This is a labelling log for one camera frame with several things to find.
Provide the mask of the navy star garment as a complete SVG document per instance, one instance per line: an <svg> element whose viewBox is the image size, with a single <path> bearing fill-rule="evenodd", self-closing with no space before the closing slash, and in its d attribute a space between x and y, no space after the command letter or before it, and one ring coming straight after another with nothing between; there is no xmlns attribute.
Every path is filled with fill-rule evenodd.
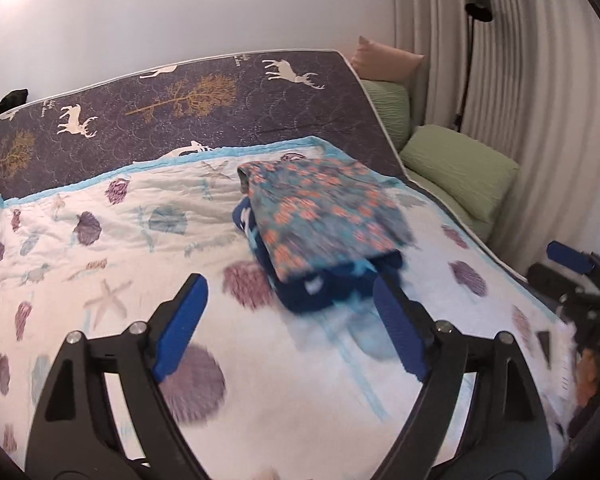
<svg viewBox="0 0 600 480"><path fill-rule="evenodd" d="M330 269L310 272L288 283L282 282L275 273L263 243L248 197L238 203L232 218L247 237L251 252L262 266L268 284L272 286L277 298L294 314L317 312L353 298L370 298L373 295L374 281L379 274L389 273L398 278L403 268L402 254L389 252L370 260L343 263Z"/></svg>

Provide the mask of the teal floral garment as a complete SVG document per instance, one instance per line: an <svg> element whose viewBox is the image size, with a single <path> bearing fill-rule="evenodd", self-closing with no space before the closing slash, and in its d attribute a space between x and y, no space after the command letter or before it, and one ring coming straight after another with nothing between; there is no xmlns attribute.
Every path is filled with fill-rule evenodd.
<svg viewBox="0 0 600 480"><path fill-rule="evenodd" d="M283 282L415 243L396 201L356 160L260 160L237 172Z"/></svg>

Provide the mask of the green pillow right side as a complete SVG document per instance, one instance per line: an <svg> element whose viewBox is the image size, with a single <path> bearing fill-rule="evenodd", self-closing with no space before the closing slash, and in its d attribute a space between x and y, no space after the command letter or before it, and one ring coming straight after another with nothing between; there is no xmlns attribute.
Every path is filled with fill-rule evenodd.
<svg viewBox="0 0 600 480"><path fill-rule="evenodd" d="M471 217L489 223L519 169L486 144L437 125L418 127L400 157L406 168L445 190Z"/></svg>

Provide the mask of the black floor lamp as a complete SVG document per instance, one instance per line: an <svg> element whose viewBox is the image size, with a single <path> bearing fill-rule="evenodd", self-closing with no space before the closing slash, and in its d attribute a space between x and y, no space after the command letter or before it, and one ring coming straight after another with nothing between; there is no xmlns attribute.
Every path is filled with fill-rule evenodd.
<svg viewBox="0 0 600 480"><path fill-rule="evenodd" d="M472 63L474 62L476 23L491 23L493 21L492 2L491 0L466 0L465 13L468 17L466 70L460 106L453 122L456 131L462 130L466 112Z"/></svg>

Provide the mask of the tan pillow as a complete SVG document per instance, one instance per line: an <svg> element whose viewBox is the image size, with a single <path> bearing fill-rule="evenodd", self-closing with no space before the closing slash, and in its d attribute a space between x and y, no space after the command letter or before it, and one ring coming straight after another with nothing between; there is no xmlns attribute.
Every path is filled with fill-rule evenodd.
<svg viewBox="0 0 600 480"><path fill-rule="evenodd" d="M403 84L414 75L424 58L421 54L359 36L351 65L361 79Z"/></svg>

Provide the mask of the dark purple deer mattress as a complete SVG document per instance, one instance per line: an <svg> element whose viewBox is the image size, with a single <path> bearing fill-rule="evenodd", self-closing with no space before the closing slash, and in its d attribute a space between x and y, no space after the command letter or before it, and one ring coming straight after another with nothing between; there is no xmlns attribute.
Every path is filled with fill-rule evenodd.
<svg viewBox="0 0 600 480"><path fill-rule="evenodd" d="M172 63L0 115L0 194L73 184L179 148L317 136L370 169L403 166L370 97L335 50L273 50Z"/></svg>

